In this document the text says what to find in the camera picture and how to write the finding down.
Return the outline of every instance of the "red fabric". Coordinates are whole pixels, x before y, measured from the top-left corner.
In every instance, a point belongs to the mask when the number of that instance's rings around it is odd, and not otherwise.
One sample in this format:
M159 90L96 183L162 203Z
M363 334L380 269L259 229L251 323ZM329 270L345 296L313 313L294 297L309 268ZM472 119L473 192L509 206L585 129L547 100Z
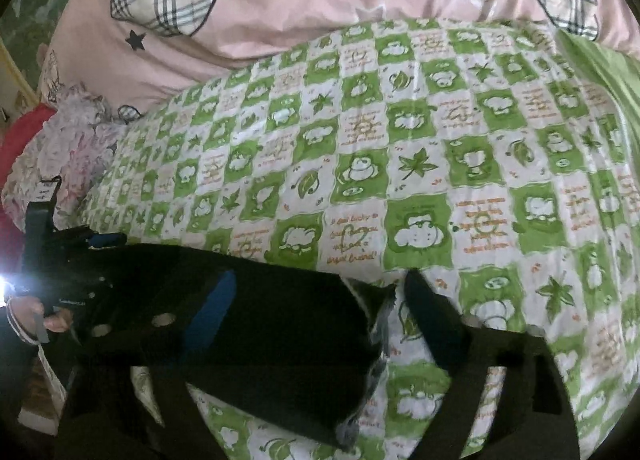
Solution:
M42 129L44 122L55 112L45 104L39 104L9 128L0 146L0 191L11 173L15 159L22 154L26 145ZM0 273L17 271L23 243L24 235L0 206Z

